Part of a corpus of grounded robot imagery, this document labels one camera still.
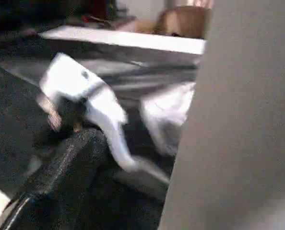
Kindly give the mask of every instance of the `black cushion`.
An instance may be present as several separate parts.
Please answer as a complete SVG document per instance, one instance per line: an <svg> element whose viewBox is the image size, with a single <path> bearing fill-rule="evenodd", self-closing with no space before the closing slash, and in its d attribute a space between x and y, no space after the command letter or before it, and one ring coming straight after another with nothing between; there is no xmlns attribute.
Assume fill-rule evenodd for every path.
<svg viewBox="0 0 285 230"><path fill-rule="evenodd" d="M104 135L95 129L64 140L8 204L0 230L74 229L105 148Z"/></svg>

